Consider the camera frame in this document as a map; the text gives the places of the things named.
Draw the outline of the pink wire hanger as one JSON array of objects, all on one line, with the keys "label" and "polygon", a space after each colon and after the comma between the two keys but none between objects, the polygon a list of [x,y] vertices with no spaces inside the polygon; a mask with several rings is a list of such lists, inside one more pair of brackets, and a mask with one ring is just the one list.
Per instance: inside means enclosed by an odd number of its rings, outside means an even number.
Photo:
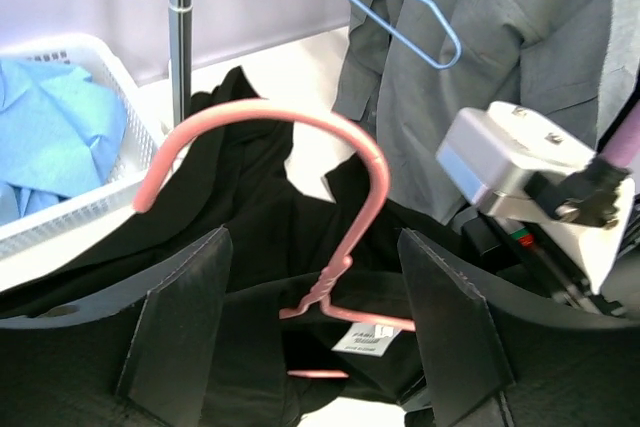
[{"label": "pink wire hanger", "polygon": [[221,104],[195,114],[167,137],[152,161],[133,206],[151,210],[175,177],[171,169],[181,150],[206,132],[235,123],[275,119],[300,122],[351,145],[354,154],[327,175],[335,201],[322,210],[340,212],[327,253],[319,246],[316,281],[279,311],[287,330],[283,367],[290,378],[371,381],[403,385],[421,376],[415,326],[396,317],[409,310],[396,243],[398,228],[386,197],[390,173],[380,148],[355,124],[330,112],[311,114],[278,107],[263,99]]}]

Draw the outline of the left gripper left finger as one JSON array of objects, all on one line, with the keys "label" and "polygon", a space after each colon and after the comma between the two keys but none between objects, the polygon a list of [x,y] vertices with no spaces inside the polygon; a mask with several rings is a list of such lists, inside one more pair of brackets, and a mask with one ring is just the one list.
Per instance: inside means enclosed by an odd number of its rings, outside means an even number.
[{"label": "left gripper left finger", "polygon": [[5,426],[195,426],[232,242],[217,229],[99,292],[1,323]]}]

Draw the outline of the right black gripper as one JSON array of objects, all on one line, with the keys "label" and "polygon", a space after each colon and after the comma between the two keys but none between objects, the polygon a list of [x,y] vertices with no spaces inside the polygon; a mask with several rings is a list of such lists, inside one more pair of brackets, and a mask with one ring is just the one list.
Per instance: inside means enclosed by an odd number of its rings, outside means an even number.
[{"label": "right black gripper", "polygon": [[639,292],[592,291],[586,275],[539,227],[459,213],[462,253],[476,267],[559,304],[614,317],[639,315]]}]

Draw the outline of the light blue shirt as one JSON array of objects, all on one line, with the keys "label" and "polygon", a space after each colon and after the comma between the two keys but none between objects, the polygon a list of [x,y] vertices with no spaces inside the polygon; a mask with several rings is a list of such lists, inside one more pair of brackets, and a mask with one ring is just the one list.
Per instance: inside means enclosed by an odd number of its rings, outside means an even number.
[{"label": "light blue shirt", "polygon": [[103,186],[126,124],[120,97],[81,66],[2,58],[2,224]]}]

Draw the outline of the black shirt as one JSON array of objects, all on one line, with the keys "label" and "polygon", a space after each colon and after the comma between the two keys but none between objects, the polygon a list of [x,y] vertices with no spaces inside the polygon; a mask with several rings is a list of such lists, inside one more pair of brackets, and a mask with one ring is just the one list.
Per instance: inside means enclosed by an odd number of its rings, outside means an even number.
[{"label": "black shirt", "polygon": [[[300,193],[284,162],[293,126],[252,120],[195,140],[153,208],[126,221],[55,274],[1,297],[4,319],[36,317],[159,264],[201,237],[225,229],[232,259],[200,419],[195,426],[296,426],[340,398],[394,404],[408,426],[436,423],[426,377],[381,387],[367,381],[290,378],[283,367],[286,328],[279,311],[305,294],[342,227],[340,212]],[[390,202],[399,237],[420,233],[460,259],[459,232]]]}]

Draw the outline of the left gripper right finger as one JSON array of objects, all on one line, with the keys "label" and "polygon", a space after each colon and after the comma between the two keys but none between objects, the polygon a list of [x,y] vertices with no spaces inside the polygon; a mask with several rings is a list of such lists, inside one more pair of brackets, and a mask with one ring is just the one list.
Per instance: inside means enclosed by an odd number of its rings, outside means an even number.
[{"label": "left gripper right finger", "polygon": [[418,232],[398,253],[440,426],[635,426],[639,325],[485,272]]}]

